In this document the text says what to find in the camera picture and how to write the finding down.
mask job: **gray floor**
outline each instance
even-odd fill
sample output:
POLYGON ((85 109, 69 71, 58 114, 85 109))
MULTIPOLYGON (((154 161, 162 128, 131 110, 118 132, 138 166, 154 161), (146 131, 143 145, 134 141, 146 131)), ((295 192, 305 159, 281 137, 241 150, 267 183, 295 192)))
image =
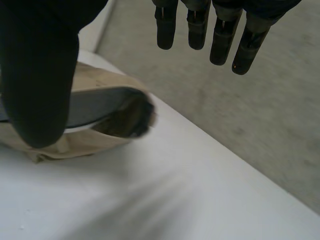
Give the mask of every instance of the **gray floor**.
POLYGON ((179 5, 171 50, 157 48, 151 0, 119 0, 98 53, 320 214, 320 1, 303 0, 274 25, 244 76, 232 73, 245 18, 224 66, 188 46, 179 5))

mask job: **robotic hand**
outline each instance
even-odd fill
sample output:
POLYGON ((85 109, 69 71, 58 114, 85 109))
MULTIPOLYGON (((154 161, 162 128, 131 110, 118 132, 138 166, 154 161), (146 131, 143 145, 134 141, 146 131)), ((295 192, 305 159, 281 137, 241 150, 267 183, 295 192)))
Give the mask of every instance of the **robotic hand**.
MULTIPOLYGON (((176 12, 179 0, 152 0, 155 4, 157 44, 161 49, 172 47, 176 30, 176 12)), ((188 42, 195 50, 203 48, 206 38, 211 0, 181 0, 188 8, 188 42)), ((232 63, 235 74, 246 74, 269 29, 287 11, 301 0, 212 0, 217 15, 210 61, 225 64, 243 9, 246 25, 232 63)))
MULTIPOLYGON (((66 128, 79 52, 79 31, 108 0, 0 0, 0 88, 5 112, 33 148, 54 144, 66 128)), ((157 42, 170 49, 179 0, 156 5, 157 42)), ((204 46, 211 0, 182 0, 188 8, 189 45, 204 46)), ((242 9, 247 23, 232 70, 245 74, 270 27, 300 0, 212 0, 217 14, 210 61, 223 65, 242 9)))

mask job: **white table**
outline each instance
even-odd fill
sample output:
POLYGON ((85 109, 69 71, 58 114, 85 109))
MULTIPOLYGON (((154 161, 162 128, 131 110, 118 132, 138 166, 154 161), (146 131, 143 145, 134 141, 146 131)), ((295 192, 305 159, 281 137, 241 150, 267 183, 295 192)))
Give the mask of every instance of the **white table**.
POLYGON ((0 240, 320 239, 318 215, 155 102, 147 137, 95 156, 33 164, 1 147, 0 240))

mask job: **beige pouch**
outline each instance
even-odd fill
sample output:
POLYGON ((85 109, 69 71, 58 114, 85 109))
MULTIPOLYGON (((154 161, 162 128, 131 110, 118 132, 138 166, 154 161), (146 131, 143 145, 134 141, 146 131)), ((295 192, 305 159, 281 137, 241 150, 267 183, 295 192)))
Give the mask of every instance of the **beige pouch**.
POLYGON ((0 121, 0 142, 39 162, 92 155, 126 144, 148 132, 155 112, 148 91, 134 78, 78 62, 67 128, 59 141, 32 148, 8 122, 2 106, 0 121))

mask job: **robotic finger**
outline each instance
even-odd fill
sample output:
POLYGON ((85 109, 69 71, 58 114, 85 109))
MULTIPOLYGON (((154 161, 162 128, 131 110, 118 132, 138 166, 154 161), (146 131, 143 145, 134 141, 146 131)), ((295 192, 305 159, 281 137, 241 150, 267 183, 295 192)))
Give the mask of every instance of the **robotic finger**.
POLYGON ((216 22, 210 52, 210 62, 223 65, 234 40, 242 15, 243 0, 212 0, 216 12, 216 22))
POLYGON ((169 50, 174 43, 178 1, 152 0, 156 6, 157 45, 163 50, 169 50))
POLYGON ((195 50, 205 45, 211 0, 181 0, 188 8, 188 42, 195 50))
POLYGON ((301 0, 247 0, 246 25, 235 54, 232 71, 246 74, 264 42, 270 28, 301 0))

